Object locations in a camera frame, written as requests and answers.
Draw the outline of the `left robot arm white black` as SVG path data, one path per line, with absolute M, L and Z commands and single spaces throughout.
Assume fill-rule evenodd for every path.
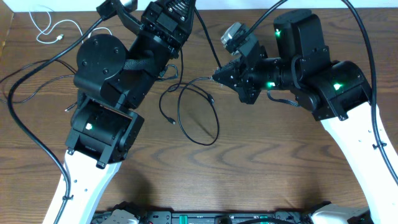
M 144 119 L 136 113 L 192 32 L 195 0 L 150 2 L 140 19 L 136 1 L 105 1 L 103 20 L 118 16 L 136 35 L 130 48 L 98 34 L 78 50 L 76 110 L 65 142 L 64 168 L 45 223 L 89 223 L 110 180 L 134 144 Z

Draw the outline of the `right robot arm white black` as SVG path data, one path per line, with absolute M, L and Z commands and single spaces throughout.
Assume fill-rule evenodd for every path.
M 366 208 L 325 202 L 302 218 L 303 223 L 396 223 L 397 153 L 372 105 L 372 88 L 353 62 L 332 61 L 319 17 L 308 9 L 274 19 L 277 58 L 244 24 L 222 35 L 225 49 L 236 56 L 218 69 L 214 81 L 234 90 L 241 102 L 253 104 L 261 91 L 288 90 L 294 106 L 309 111 L 339 145 L 367 200 Z

